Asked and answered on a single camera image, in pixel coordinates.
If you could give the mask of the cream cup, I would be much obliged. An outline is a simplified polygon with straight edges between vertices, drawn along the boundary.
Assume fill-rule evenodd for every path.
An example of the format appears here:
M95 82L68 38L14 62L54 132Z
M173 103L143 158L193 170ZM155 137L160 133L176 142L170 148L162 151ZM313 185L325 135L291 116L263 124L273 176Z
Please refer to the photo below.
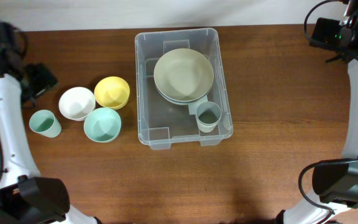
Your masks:
M218 124L197 123L198 129L203 133L210 133Z

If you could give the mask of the smaller beige plate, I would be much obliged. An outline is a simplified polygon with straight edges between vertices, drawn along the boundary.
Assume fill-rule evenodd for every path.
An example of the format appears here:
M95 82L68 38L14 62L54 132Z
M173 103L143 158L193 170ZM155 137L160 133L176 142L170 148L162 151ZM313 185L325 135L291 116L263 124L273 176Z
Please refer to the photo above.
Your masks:
M214 72L208 58L192 49L165 53L154 68L157 89L178 99L179 94L200 97L213 85Z

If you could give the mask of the clear plastic storage container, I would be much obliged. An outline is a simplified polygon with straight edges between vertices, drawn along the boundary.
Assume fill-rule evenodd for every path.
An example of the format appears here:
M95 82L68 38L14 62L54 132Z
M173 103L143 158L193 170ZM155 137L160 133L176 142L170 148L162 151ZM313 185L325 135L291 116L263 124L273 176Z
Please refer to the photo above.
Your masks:
M214 82L208 100L218 104L222 116L210 133L198 129L196 115L188 105L165 100L154 83L154 68L160 57L174 49L192 49L206 56L213 67ZM234 127L227 97L218 32L201 29L142 32L135 37L137 83L137 127L142 144L153 150L170 149L172 144L198 141L202 146L218 145L232 136Z

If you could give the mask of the mint green cup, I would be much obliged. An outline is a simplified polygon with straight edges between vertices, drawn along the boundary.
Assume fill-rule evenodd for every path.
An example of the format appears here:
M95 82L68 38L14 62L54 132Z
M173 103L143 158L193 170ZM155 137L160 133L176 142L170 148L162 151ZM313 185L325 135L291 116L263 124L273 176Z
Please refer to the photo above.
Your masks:
M55 138L62 131L58 119L49 110L39 110L34 113L29 120L29 127L33 132L48 138Z

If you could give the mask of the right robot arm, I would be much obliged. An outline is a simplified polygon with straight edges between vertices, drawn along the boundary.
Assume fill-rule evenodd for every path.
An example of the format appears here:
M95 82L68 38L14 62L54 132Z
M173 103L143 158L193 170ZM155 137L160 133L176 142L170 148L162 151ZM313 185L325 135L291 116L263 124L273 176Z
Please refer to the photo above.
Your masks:
M319 161L299 174L302 200L282 210L275 223L327 223L337 214L358 208L358 1L344 1L345 19L320 17L312 35L312 47L330 50L335 60L347 62L351 86L349 125L340 159Z

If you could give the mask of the grey cup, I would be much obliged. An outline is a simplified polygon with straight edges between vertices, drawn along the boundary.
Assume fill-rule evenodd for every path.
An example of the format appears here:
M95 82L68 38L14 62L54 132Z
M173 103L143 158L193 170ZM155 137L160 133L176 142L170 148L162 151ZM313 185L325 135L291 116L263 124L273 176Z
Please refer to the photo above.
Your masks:
M196 110L196 121L200 129L215 127L221 120L221 116L220 106L212 101L201 103Z

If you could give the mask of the mint green bowl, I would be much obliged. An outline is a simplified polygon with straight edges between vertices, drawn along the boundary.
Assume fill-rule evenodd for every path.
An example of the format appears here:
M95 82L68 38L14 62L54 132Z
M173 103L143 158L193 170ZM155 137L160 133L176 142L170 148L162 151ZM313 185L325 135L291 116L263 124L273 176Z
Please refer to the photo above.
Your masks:
M86 117L83 128L90 140L98 143L107 143L118 137L121 132L122 121L120 115L115 110L98 108Z

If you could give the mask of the white bowl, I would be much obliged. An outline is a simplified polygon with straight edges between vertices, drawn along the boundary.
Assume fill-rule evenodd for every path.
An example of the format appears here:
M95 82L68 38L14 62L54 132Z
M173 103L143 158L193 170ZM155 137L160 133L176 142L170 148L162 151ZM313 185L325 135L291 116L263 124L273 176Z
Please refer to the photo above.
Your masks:
M60 97L58 109L67 119L84 121L95 109L96 99L91 90L85 87L74 87Z

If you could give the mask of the yellow bowl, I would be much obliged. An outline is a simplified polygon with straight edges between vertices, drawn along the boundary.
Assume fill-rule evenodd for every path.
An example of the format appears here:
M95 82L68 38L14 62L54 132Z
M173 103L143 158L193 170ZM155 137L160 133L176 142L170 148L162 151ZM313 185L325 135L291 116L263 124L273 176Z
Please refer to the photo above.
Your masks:
M94 88L96 102L105 108L119 110L129 101L130 86L121 77L106 77Z

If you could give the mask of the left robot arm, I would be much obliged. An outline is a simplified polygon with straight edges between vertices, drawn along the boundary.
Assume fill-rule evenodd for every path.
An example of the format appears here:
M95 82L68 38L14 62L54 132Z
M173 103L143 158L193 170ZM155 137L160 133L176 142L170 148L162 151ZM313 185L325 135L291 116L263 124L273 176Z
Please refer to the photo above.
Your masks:
M24 65L27 36L0 21L0 223L97 223L70 203L60 179L40 175L32 157L22 105L58 82L45 65Z

